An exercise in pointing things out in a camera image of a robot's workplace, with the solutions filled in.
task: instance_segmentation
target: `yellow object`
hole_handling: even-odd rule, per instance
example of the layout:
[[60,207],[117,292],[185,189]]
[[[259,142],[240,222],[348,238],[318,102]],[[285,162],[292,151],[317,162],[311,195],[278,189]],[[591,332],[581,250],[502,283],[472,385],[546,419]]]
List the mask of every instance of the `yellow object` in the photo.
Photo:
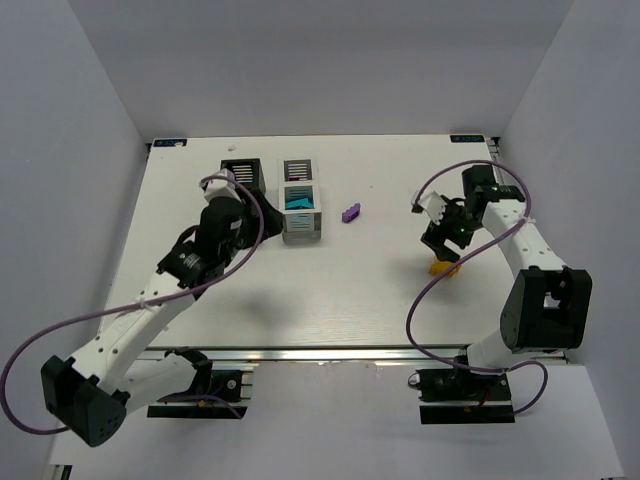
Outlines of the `yellow object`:
[[[440,275],[451,265],[453,265],[452,262],[444,262],[435,258],[433,260],[433,263],[431,264],[431,267],[429,268],[429,273],[433,276]],[[447,274],[447,277],[453,277],[456,273],[458,273],[458,270],[460,270],[461,266],[462,265],[458,265],[458,267],[454,268],[451,272]]]

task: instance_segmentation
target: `gray wall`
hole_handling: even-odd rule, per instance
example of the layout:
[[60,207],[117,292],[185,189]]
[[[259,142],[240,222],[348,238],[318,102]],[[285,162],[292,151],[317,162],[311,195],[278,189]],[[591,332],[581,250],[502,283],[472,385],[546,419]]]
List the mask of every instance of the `gray wall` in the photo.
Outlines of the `gray wall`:
[[143,138],[503,131],[572,0],[70,0]]
[[577,357],[628,478],[640,478],[639,88],[640,3],[577,0],[503,139],[549,243],[593,276]]
[[[144,167],[144,145],[64,0],[0,0],[0,364],[34,332],[103,304]],[[87,327],[27,350],[9,400],[54,426],[40,366]],[[2,477],[41,478],[51,438],[0,414]]]

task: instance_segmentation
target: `purple block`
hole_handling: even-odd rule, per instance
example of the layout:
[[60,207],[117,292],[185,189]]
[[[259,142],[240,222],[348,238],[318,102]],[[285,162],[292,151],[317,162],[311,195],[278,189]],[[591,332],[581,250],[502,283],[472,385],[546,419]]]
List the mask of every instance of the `purple block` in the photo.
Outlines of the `purple block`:
[[351,223],[358,215],[360,215],[360,204],[356,203],[353,207],[342,213],[342,222]]

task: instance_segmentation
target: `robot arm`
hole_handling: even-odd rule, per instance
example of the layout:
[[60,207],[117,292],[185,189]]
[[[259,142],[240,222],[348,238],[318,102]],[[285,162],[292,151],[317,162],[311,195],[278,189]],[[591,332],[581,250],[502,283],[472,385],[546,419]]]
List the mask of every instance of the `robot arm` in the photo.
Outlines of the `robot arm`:
[[[233,179],[228,170],[218,175]],[[69,358],[53,356],[42,367],[47,409],[90,446],[107,441],[125,416],[138,408],[178,392],[206,394],[211,387],[211,362],[186,347],[129,371],[149,343],[204,290],[163,303],[153,300],[207,284],[224,273],[239,250],[257,240],[259,217],[242,192],[223,180],[207,182],[202,188],[208,206],[200,224],[185,230],[158,263],[138,297],[144,308],[119,315]],[[279,234],[282,215],[259,188],[248,188],[265,220],[260,241]]]
[[[431,222],[421,240],[438,260],[456,262],[473,233],[486,228],[497,238],[522,219],[524,196],[516,186],[499,185],[491,166],[474,166],[462,174],[464,199],[449,200],[425,192],[413,211],[427,212]],[[508,368],[535,354],[580,346],[591,277],[569,268],[533,222],[499,243],[515,282],[500,316],[500,327],[466,349],[465,362],[476,367]]]

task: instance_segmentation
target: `black label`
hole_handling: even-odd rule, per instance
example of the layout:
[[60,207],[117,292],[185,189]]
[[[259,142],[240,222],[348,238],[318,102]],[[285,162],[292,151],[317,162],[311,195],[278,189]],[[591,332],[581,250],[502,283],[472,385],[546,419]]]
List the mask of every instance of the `black label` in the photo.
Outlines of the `black label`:
[[153,142],[154,147],[185,147],[186,145],[186,138],[162,138]]
[[451,143],[484,143],[482,135],[449,135]]

